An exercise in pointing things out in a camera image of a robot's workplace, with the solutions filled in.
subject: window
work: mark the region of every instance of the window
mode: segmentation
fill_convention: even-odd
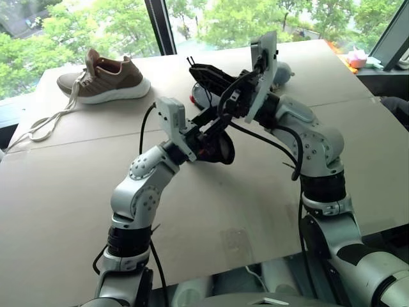
[[[369,53],[403,0],[166,0],[178,53],[244,47],[277,31],[279,42],[324,38],[342,53]]]
[[[160,55],[143,0],[0,1],[0,100],[29,93],[44,70],[108,58]]]
[[[403,0],[164,0],[179,54],[324,38],[367,53]],[[160,55],[145,0],[0,1],[0,100],[33,91],[44,70],[108,58]]]

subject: black cable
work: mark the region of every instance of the black cable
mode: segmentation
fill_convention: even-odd
[[[146,110],[145,115],[143,116],[142,127],[141,127],[141,138],[139,139],[139,154],[142,154],[142,145],[143,145],[143,133],[145,131],[146,120],[148,119],[149,114],[153,109],[156,108],[156,104],[152,105]]]
[[[300,203],[298,204],[298,235],[300,237],[300,244],[301,244],[301,254],[302,260],[304,261],[305,273],[307,274],[309,286],[313,293],[315,299],[318,298],[317,291],[315,290],[313,277],[311,276],[311,271],[309,269],[308,259],[307,259],[307,252],[305,250],[305,243],[304,243],[304,236],[301,232],[301,218],[302,218],[302,190],[300,192]]]
[[[303,156],[304,156],[304,149],[302,148],[301,138],[300,138],[300,136],[299,136],[293,129],[291,129],[291,128],[284,127],[284,126],[280,126],[280,125],[275,126],[275,128],[290,133],[290,134],[295,138],[295,141],[297,142],[297,146],[298,146],[297,163],[295,164],[294,173],[293,173],[293,175],[291,176],[291,179],[292,179],[293,181],[296,181],[296,180],[299,178],[299,176],[300,176],[301,167],[302,167],[302,159],[303,159]]]
[[[97,254],[97,256],[94,259],[94,262],[92,263],[92,268],[94,269],[94,272],[96,272],[96,275],[99,275],[101,272],[99,270],[99,268],[96,266],[96,263],[98,262],[98,260],[101,258],[101,256],[103,255],[105,248],[107,248],[108,245],[105,245],[104,248],[100,251],[99,254]]]
[[[210,91],[206,88],[204,89],[204,93],[206,94],[207,100],[209,101],[209,107],[212,107],[212,100],[213,100],[213,96],[212,93],[210,93]]]
[[[232,126],[234,129],[237,129],[237,130],[239,130],[241,132],[244,132],[244,133],[246,133],[246,134],[248,134],[250,136],[253,136],[253,137],[257,138],[257,139],[260,139],[260,140],[262,140],[262,141],[264,141],[264,142],[278,148],[279,150],[282,150],[291,159],[291,161],[293,161],[294,165],[297,165],[297,160],[293,157],[293,155],[291,155],[290,152],[287,149],[285,149],[283,146],[281,146],[280,144],[277,144],[276,142],[273,142],[270,139],[267,139],[267,138],[265,138],[263,136],[260,136],[259,134],[256,134],[253,131],[247,130],[247,129],[245,129],[245,128],[243,128],[243,127],[241,127],[241,126],[239,126],[239,125],[237,125],[237,124],[235,124],[233,122],[229,122],[229,126]]]
[[[167,294],[165,275],[164,275],[164,272],[162,270],[162,265],[160,264],[158,254],[156,252],[156,249],[155,249],[155,246],[153,245],[152,240],[150,242],[150,247],[151,247],[152,254],[153,254],[153,257],[155,259],[156,265],[158,267],[160,281],[162,282],[162,291],[163,291],[163,295],[164,295],[165,307],[170,307],[170,305],[169,305],[169,296]]]
[[[142,149],[143,149],[143,134],[145,131],[145,125],[146,125],[146,120],[148,119],[149,113],[151,113],[151,111],[156,108],[156,104],[153,103],[148,110],[146,110],[145,115],[143,117],[143,121],[142,121],[142,127],[141,127],[141,138],[139,140],[139,154],[142,154]],[[164,293],[164,301],[165,301],[165,307],[170,307],[169,305],[169,296],[167,294],[167,286],[166,286],[166,280],[165,280],[165,275],[162,269],[162,264],[160,264],[160,260],[158,257],[158,254],[156,252],[155,246],[153,245],[153,242],[151,240],[151,242],[149,243],[151,250],[152,250],[152,254],[153,257],[155,259],[156,265],[158,267],[158,271],[159,271],[159,276],[160,276],[160,281],[162,282],[162,290]]]

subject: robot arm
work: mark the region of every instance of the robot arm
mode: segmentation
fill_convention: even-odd
[[[162,191],[179,171],[164,148],[165,144],[155,146],[138,156],[112,194],[112,226],[102,255],[95,292],[98,299],[89,302],[90,306],[97,301],[98,307],[148,304],[151,226]]]
[[[246,117],[246,122],[256,120],[295,157],[300,150],[297,142],[278,127],[300,136],[304,153],[302,201],[308,212],[302,231],[309,249],[328,260],[368,306],[405,306],[409,301],[409,266],[362,244],[339,158],[344,146],[342,135],[324,126],[303,104],[268,91],[277,54],[274,35],[252,44],[252,53],[257,56],[253,63],[262,77],[240,84],[228,98],[225,111],[230,116]],[[235,82],[209,65],[195,64],[190,72],[217,95]],[[151,225],[163,188],[185,161],[233,162],[233,144],[224,132],[228,123],[214,108],[205,109],[192,121],[185,120],[184,107],[175,99],[160,98],[157,109],[169,141],[139,156],[114,190],[112,226],[95,299],[84,307],[146,306],[152,281],[152,271],[146,268]],[[208,123],[206,131],[200,131]]]

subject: shoe tongue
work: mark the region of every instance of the shoe tongue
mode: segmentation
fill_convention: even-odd
[[[96,50],[90,49],[87,52],[87,55],[85,57],[85,65],[87,66],[87,72],[91,74],[92,76],[95,75],[95,67],[96,67],[96,61],[100,58],[100,54],[97,53]]]

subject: white shoe sole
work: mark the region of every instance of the white shoe sole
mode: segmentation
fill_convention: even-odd
[[[144,97],[151,88],[151,83],[145,77],[141,83],[131,88],[121,88],[119,90],[105,91],[101,94],[91,97],[77,97],[77,101],[81,104],[101,104],[102,102],[108,102],[111,100],[120,99],[135,99]]]

